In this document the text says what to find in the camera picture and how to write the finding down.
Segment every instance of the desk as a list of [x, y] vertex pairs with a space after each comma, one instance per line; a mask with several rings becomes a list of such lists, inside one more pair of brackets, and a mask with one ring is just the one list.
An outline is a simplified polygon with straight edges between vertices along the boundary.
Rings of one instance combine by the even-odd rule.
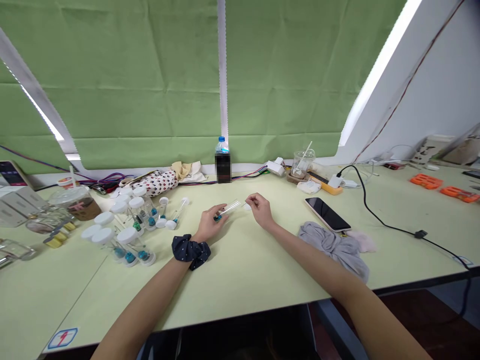
[[[408, 182], [416, 170], [376, 168], [367, 184], [367, 202], [384, 222], [409, 231], [426, 230], [428, 239], [458, 255], [480, 264], [479, 204], [426, 190]], [[468, 177], [461, 170], [442, 168], [431, 173], [445, 179], [444, 185], [469, 189]], [[168, 193], [167, 213], [189, 197], [191, 205], [175, 231], [146, 232], [147, 245], [156, 252], [151, 267], [124, 268], [105, 261], [81, 294], [58, 329], [80, 328], [69, 347], [101, 341], [110, 326], [144, 284], [172, 257], [174, 235], [195, 233], [201, 211], [218, 203], [244, 200], [259, 192], [270, 200], [273, 217], [290, 232], [318, 218], [303, 204], [310, 196], [300, 192], [285, 178], [265, 175], [232, 184], [178, 187]], [[383, 227], [364, 207], [362, 190], [345, 190], [321, 197], [353, 227], [369, 234], [378, 246], [377, 253], [362, 254], [370, 268], [368, 286], [384, 289], [460, 274], [465, 269], [448, 254], [408, 234]], [[178, 328], [235, 317], [316, 300], [329, 295], [255, 222], [243, 209], [235, 212], [222, 233], [211, 245], [212, 256], [206, 265], [189, 272], [182, 282], [156, 330]]]
[[[39, 192], [48, 199], [58, 187]], [[95, 196], [100, 207], [105, 200]], [[42, 244], [47, 237], [24, 224], [0, 227], [2, 238], [17, 240], [38, 251], [28, 261], [14, 261], [0, 269], [0, 356], [2, 359], [36, 359], [65, 315], [99, 269], [106, 255], [80, 238], [93, 221], [77, 228], [59, 248]]]

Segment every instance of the white wall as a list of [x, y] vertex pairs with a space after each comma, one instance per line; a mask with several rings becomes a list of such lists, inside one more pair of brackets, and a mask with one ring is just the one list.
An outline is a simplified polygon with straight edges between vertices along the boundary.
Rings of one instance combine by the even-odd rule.
[[[378, 133], [430, 41], [458, 0], [423, 0], [360, 115], [345, 146], [321, 164], [352, 162]], [[359, 158], [392, 146], [416, 146], [430, 134], [460, 136], [480, 122], [480, 2], [465, 0], [420, 66], [405, 97], [381, 135]], [[397, 158], [411, 153], [394, 150]]]

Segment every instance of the green window blind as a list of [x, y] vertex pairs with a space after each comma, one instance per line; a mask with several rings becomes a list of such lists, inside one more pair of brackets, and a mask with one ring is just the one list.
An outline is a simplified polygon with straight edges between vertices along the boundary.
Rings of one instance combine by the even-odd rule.
[[215, 0], [0, 0], [0, 24], [85, 168], [214, 162]]
[[340, 134], [405, 0], [226, 0], [232, 160], [263, 163]]
[[[27, 157], [68, 169], [69, 162], [55, 136], [23, 92], [19, 83], [0, 61], [0, 145]], [[0, 160], [17, 163], [27, 174], [61, 171], [24, 159], [0, 148]]]

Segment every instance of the gray cloth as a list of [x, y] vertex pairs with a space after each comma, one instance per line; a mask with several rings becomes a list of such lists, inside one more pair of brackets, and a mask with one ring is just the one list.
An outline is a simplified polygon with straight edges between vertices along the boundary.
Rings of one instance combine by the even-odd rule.
[[298, 237], [343, 265], [364, 283], [369, 280], [370, 270], [360, 258], [360, 245], [354, 238], [341, 237], [312, 221], [300, 226]]

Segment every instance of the scrunchie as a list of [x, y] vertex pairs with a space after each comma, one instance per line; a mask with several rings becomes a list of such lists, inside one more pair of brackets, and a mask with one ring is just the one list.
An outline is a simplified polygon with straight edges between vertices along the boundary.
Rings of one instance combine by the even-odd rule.
[[206, 242], [190, 241], [191, 237], [192, 235], [190, 234], [174, 236], [171, 249], [173, 256], [178, 261], [192, 262], [189, 269], [193, 271], [202, 266], [212, 252]]

